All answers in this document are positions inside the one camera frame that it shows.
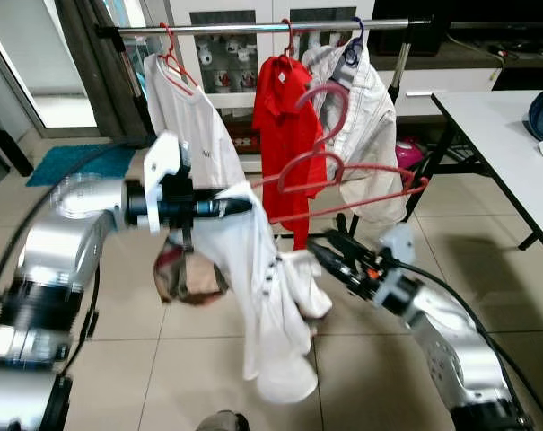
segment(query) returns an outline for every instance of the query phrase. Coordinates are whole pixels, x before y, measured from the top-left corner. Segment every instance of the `table leg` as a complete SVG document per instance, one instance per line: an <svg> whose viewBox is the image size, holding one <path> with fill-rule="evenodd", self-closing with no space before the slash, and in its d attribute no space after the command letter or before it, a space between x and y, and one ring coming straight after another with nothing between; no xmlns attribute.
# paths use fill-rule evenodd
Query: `table leg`
<svg viewBox="0 0 543 431"><path fill-rule="evenodd" d="M436 171L437 166L439 163L441 163L442 158L446 154L447 150L449 149L449 145L451 145L452 139L454 138L455 130L452 124L449 122L447 123L447 128L444 129L444 132L442 132L441 141L439 142L439 145L434 149L433 153L429 157L429 161L426 164L426 166L417 174L417 178L420 177L426 177L428 180L430 180L433 177L433 174ZM415 195L411 195L411 197L407 201L407 215L403 219L403 222L406 222L408 218L413 214L413 211L415 210L416 204L418 203L418 199L423 196L423 191L420 193L417 193Z"/></svg>
<svg viewBox="0 0 543 431"><path fill-rule="evenodd" d="M524 240L523 242L521 242L519 244L519 250L522 250L522 251L525 251L526 249L528 249L536 240L537 240L537 235L535 235L534 233L531 233L526 240Z"/></svg>

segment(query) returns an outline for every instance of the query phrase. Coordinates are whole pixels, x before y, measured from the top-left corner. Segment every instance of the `white table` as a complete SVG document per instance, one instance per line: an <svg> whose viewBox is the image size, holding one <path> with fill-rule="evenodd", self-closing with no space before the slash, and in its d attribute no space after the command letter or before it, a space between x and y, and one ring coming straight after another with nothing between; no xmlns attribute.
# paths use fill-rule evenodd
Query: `white table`
<svg viewBox="0 0 543 431"><path fill-rule="evenodd" d="M529 237L543 243L543 157L538 141L524 127L529 106L540 91L444 92L433 100L449 121L449 129L431 157L430 176L452 136L458 132L532 229Z"/></svg>

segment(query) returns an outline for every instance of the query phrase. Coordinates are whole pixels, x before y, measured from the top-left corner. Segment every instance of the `clothes rack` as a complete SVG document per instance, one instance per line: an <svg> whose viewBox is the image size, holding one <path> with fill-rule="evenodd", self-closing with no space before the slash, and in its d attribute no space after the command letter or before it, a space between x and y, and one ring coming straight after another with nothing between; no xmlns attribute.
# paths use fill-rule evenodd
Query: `clothes rack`
<svg viewBox="0 0 543 431"><path fill-rule="evenodd" d="M403 43L398 53L397 64L395 65L395 71L393 78L389 86L389 96L393 103L397 100L398 92L400 89L400 81L407 65L408 54L411 48L411 40L413 35L413 29L430 28L431 20L410 20L404 19L392 19L392 20L363 20L363 27L366 30L373 31L398 31L404 30ZM169 29L175 34L179 35L206 35L206 34L250 34L250 33L277 33L289 31L290 26L283 22L272 23L229 23L229 24L206 24L206 25L184 25L184 26L170 26ZM292 22L291 30L293 32L307 32L307 31L352 31L360 30L360 24L357 21L316 21L316 22ZM136 73L134 72L133 65L126 52L126 47L123 42L124 37L133 36L163 36L166 29L164 27L101 27L96 25L96 34L100 38L111 39L114 48L118 52L122 64L125 68L126 76L130 83L132 90L132 96L140 116L145 123L148 130L153 133L151 120L147 111L147 105L145 97L141 90L139 81L137 80ZM347 232L346 230L346 218L343 214L337 214L337 228L339 231ZM350 236L355 235L355 230L359 217L353 215L353 220L349 227L348 233ZM322 233L310 233L310 237L322 237Z"/></svg>

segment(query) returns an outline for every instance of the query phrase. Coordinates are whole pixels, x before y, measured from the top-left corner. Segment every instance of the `clothes hanger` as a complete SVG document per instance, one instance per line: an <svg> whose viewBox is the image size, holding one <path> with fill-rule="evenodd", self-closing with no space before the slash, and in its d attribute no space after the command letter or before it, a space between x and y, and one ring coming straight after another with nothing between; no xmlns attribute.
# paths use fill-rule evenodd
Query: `clothes hanger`
<svg viewBox="0 0 543 431"><path fill-rule="evenodd" d="M157 56L158 58L161 58L164 62L165 62L165 65L173 70L174 72L176 72L177 74L181 75L181 76L186 76L189 78L189 80L195 85L197 86L197 82L195 79L193 79L193 76L191 76L189 74L189 72L187 70L185 70L185 67L183 67L180 62L178 61L177 58L175 58L175 56L173 55L173 50L175 49L175 39L173 38L173 33L171 32L170 30L170 26L168 24L166 24L165 22L160 22L160 27L163 27L166 31L167 31L167 35L169 36L170 38L170 48L167 50L167 53L166 54L163 54L163 55L159 55ZM172 65L170 65L170 59L173 60L175 62L175 64L177 65L178 68L175 68L173 67ZM167 79L170 80L170 82L174 85L176 85L177 87L179 87L181 90L183 90L184 92L186 92L188 95L193 95L193 92L187 87L187 86L184 86L184 85L181 85L180 83L176 82L175 80L171 79L168 75L166 75Z"/></svg>
<svg viewBox="0 0 543 431"><path fill-rule="evenodd" d="M359 59L361 57L361 53L363 52L363 20L357 16L354 16L353 21L359 22L359 25L361 26L361 34L347 43L341 58L335 66L333 75L331 76L333 81L341 84L347 88L347 90L350 90L353 86L356 68L359 65Z"/></svg>
<svg viewBox="0 0 543 431"><path fill-rule="evenodd" d="M371 204L372 202L379 202L386 199L397 198L399 196L406 196L413 193L419 193L423 191L423 189L425 189L426 185L429 182L426 177L419 178L418 187L411 188L412 183L415 180L415 174L406 169L402 169L402 168L394 167L394 166L385 166L381 164L373 164L373 163L344 164L343 160L338 155L336 155L335 153L331 153L330 151L323 150L321 146L326 141L334 137L341 130L341 128L343 128L343 125L345 124L345 120L346 120L346 113L347 113L349 101L348 101L348 96L346 94L346 91L340 85L334 84L334 83L326 83L307 91L297 101L297 103L295 104L295 108L300 109L304 103L309 101L311 97L313 97L318 92L333 92L341 97L343 104L341 107L341 116L339 117L338 123L327 135L323 136L322 138L320 138L318 141L315 142L315 144L313 145L313 149L311 151L299 154L297 157L293 158L283 168L283 170L281 170L281 172L279 172L276 175L265 177L260 181L253 182L251 183L251 187L256 188L256 187L263 186L265 184L276 183L277 189L280 193L285 193L285 194L301 193L309 189L317 189L317 188L340 185L345 171L351 171L351 170L373 171L375 170L375 171L399 173L400 175L403 176L403 179L405 182L404 188L403 190L397 193L390 193L389 195L379 196L376 198L369 198L369 199L361 200L358 202L353 202L351 204L344 204L337 207L321 209L319 211L312 211L309 213L284 215L284 216L272 218L269 220L269 223L275 224L275 223L282 223L282 222L288 222L288 221L293 221L293 220L300 220L300 219L309 218L309 217L324 216L325 214L336 213L338 211L341 211L347 208L359 207L361 205ZM327 158L333 159L337 164L335 178L333 180L327 180L323 182L315 182L312 184L301 184L297 186L286 187L285 181L289 172L292 171L293 168L297 166L299 163L305 160L314 158L314 157L324 157L326 159Z"/></svg>
<svg viewBox="0 0 543 431"><path fill-rule="evenodd" d="M294 48L293 48L293 28L291 27L291 21L284 18L281 20L282 24L287 24L289 26L289 45L287 45L287 48L283 50L283 54L279 56L279 58L284 58L287 63L289 64L289 67L291 67L291 70L293 70L293 65L291 64L291 55L293 54Z"/></svg>

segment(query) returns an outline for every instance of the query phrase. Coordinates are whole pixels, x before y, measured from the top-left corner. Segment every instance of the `black cable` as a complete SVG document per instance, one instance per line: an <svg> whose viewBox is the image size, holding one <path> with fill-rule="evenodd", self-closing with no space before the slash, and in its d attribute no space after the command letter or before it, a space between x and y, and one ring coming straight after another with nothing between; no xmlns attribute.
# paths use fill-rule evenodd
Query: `black cable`
<svg viewBox="0 0 543 431"><path fill-rule="evenodd" d="M493 338L490 336L490 334L486 331L486 328L478 318L478 316L475 314L475 312L472 311L470 306L467 304L467 302L462 299L462 297L449 285L447 285L444 281L442 281L437 276L431 274L430 272L425 271L424 269L415 267L413 265L409 265L407 263L401 262L400 260L393 260L392 262L394 265L397 265L400 268L406 269L411 272L415 272L419 274L420 276L423 276L425 278L428 278L429 280L434 281L437 285L444 288L449 294L451 294L460 304L462 308L465 309L465 311L469 314L470 318L475 322L475 325L477 326L478 333L485 339L487 345L493 349L495 352L498 362L501 365L501 370L503 373L503 378L506 381L506 385L508 386L508 391L511 394L512 401L514 402L517 410L519 411L519 414L521 416L525 416L524 409L522 408L521 403L519 402L518 396L516 394L516 391L512 387L511 379L508 375L508 372L506 371L506 368L501 361L500 356L506 361L506 363L514 370L516 375L521 379L522 384L526 388L526 390L529 392L532 399L535 401L537 406L539 407L540 411L543 414L543 404L540 400L540 397L537 395L537 393L534 391L534 388L527 380L525 374L522 372L522 370L519 368L519 366L511 359L510 355L504 351L504 349L496 343L496 341L493 340Z"/></svg>
<svg viewBox="0 0 543 431"><path fill-rule="evenodd" d="M76 163L69 171L67 171L56 184L54 184L52 187L46 191L41 198L34 204L34 206L31 208L31 210L28 212L28 214L23 218L23 220L18 225L17 229L12 235L12 238L10 238L10 241L8 242L8 245L4 249L4 253L2 254L2 257L0 258L0 277L2 276L2 273L4 271L4 267L7 264L8 259L10 259L10 255L12 254L12 251L14 247L16 246L17 242L20 240L20 237L22 236L24 230L26 227L28 227L28 224L30 224L30 221L34 218L34 216L38 213L38 211L41 209L41 207L44 205L44 203L49 199L52 192L56 189L59 184L66 179L69 175L72 175L76 171L78 171L80 168L82 168L85 164L91 162L92 160L100 157L101 155L115 149L119 148L121 146L139 146L141 147L142 141L144 141L142 138L139 139L131 139L131 138L125 138L120 141L116 141L112 144L108 144L106 146L103 146L98 151L94 151L91 154L86 155L81 161Z"/></svg>
<svg viewBox="0 0 543 431"><path fill-rule="evenodd" d="M93 275L93 291L92 291L92 301L90 302L90 308L85 314L85 319L83 319L82 329L80 330L80 337L78 339L77 346L75 347L74 353L70 357L67 364L62 369L61 375L65 375L67 370L72 366L75 359L77 358L80 350L82 350L83 343L88 339L88 336L91 336L90 331L95 325L95 322L98 319L98 312L95 309L96 303L98 302L98 293L100 292L100 264L95 269L95 274Z"/></svg>

